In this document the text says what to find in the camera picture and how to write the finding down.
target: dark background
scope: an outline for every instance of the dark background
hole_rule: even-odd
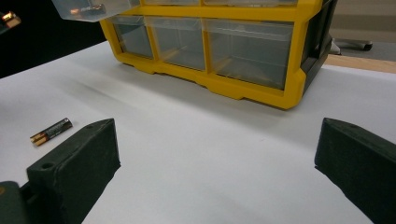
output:
[[[22,23],[0,35],[0,78],[105,41],[99,22],[65,21],[51,0],[0,0]]]

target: white tabletop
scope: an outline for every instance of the white tabletop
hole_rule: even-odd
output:
[[[33,162],[114,118],[121,168],[84,223],[371,223],[314,168],[318,136],[328,117],[396,142],[395,103],[395,75],[323,66],[282,111],[144,74],[102,43],[0,79],[0,181],[23,185]],[[66,117],[74,128],[32,145]]]

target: yellow frame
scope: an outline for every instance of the yellow frame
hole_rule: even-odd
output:
[[[290,56],[286,83],[283,91],[260,86],[233,78],[217,76],[210,72],[210,52],[207,32],[203,30],[205,71],[164,63],[159,60],[154,36],[148,26],[148,38],[153,51],[153,59],[122,52],[114,26],[110,21],[100,21],[105,37],[110,43],[114,56],[122,63],[134,66],[149,74],[165,73],[182,77],[207,87],[210,91],[234,99],[248,98],[264,104],[288,109],[297,105],[304,93],[306,74],[300,64],[303,56],[308,23],[322,7],[322,0],[299,0],[297,5],[282,7],[226,7],[205,6],[148,6],[141,0],[141,6],[132,8],[121,15],[169,16],[219,18],[245,21],[291,21],[294,23],[290,45]]]

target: yellow storage organizer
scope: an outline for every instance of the yellow storage organizer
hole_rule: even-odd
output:
[[[335,4],[141,0],[100,22],[115,57],[138,70],[288,109],[300,102],[327,58]]]

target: copper-colored object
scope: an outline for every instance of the copper-colored object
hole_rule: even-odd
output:
[[[61,121],[55,123],[54,125],[51,125],[40,133],[37,133],[30,137],[30,141],[36,146],[40,146],[71,127],[73,127],[73,124],[68,118],[62,119]]]

